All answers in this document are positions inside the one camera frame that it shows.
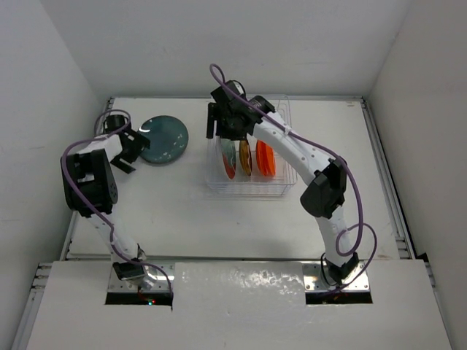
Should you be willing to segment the red plate with teal print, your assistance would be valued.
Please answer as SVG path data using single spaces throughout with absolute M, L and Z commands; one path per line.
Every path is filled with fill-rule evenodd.
M 236 148 L 234 141 L 221 139 L 220 150 L 227 177 L 233 179 L 236 175 Z

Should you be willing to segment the teal glazed plate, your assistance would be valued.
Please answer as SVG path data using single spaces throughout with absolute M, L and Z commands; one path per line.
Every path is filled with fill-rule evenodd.
M 162 166 L 178 160 L 189 142 L 188 129 L 178 118 L 159 115 L 146 120 L 138 133 L 150 140 L 140 157 L 149 164 Z

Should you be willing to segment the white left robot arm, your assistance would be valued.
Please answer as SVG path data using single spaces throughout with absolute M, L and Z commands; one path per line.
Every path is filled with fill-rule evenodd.
M 131 115 L 124 109 L 101 113 L 94 132 L 92 139 L 70 144 L 60 158 L 66 204 L 99 233 L 120 280 L 142 283 L 151 272 L 167 276 L 161 267 L 147 261 L 140 245 L 123 226 L 115 224 L 113 214 L 118 190 L 112 167 L 132 173 L 131 163 L 150 141 L 131 128 Z

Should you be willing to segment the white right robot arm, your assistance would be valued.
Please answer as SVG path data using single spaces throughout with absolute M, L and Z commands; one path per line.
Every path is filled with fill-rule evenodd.
M 263 96 L 248 99 L 237 81 L 220 84 L 211 96 L 214 101 L 209 104 L 207 138 L 243 141 L 252 136 L 277 152 L 301 177 L 306 189 L 300 203 L 317 221 L 328 275 L 342 284 L 358 264 L 361 241 L 356 238 L 350 243 L 350 227 L 344 220 L 344 194 L 347 185 L 355 183 L 347 163 L 299 136 Z

